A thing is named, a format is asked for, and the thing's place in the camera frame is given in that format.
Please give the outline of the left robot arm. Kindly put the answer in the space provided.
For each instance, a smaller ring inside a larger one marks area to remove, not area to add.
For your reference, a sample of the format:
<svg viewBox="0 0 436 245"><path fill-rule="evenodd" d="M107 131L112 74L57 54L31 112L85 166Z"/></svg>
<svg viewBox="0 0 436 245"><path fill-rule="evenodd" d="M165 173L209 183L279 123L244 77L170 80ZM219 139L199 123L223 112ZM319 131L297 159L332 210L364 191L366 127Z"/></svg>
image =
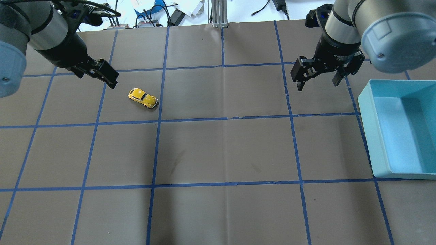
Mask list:
<svg viewBox="0 0 436 245"><path fill-rule="evenodd" d="M118 72L106 60L90 57L76 32L83 23L99 26L103 17L120 17L108 4L89 0L2 0L0 14L2 98L20 88L28 46L55 67L79 78L97 78L111 89L116 87Z"/></svg>

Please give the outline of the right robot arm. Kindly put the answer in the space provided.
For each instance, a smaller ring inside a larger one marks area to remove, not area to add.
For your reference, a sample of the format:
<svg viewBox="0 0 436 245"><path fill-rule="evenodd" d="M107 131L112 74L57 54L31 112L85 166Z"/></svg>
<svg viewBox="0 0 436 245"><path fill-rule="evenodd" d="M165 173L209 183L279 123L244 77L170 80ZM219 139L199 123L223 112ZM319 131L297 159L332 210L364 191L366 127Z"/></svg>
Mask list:
<svg viewBox="0 0 436 245"><path fill-rule="evenodd" d="M434 0L336 0L310 10L305 26L322 34L312 58L296 59L292 81L302 91L308 80L334 72L338 86L365 59L388 74L426 65L435 58L435 9Z"/></svg>

